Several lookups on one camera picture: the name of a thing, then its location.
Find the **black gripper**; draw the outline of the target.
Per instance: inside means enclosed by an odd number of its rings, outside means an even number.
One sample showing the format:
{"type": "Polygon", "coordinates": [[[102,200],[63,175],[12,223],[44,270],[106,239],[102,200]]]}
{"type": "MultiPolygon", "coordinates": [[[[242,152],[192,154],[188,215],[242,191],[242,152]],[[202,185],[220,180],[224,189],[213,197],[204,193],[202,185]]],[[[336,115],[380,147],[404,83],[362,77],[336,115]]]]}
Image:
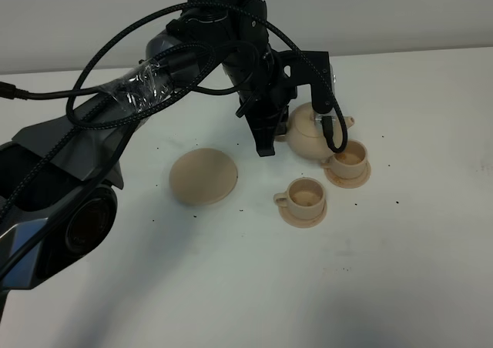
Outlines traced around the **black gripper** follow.
{"type": "Polygon", "coordinates": [[[297,97],[297,87],[285,72],[292,51],[267,50],[253,68],[253,74],[240,84],[240,107],[236,116],[250,127],[259,156],[274,156],[274,140],[287,133],[289,103],[297,97]]]}

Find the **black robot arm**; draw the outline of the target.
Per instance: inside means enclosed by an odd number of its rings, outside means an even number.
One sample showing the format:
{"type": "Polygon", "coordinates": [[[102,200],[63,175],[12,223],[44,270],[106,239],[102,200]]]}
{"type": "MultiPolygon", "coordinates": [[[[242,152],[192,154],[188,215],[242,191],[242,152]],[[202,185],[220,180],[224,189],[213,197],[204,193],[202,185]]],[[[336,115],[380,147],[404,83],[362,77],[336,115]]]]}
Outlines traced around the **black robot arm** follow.
{"type": "Polygon", "coordinates": [[[222,66],[257,153],[271,156],[297,94],[285,85],[263,0],[186,0],[128,74],[92,88],[90,62],[65,115],[21,129],[1,147],[1,295],[33,289],[92,252],[116,218],[119,159],[136,130],[222,66]]]}

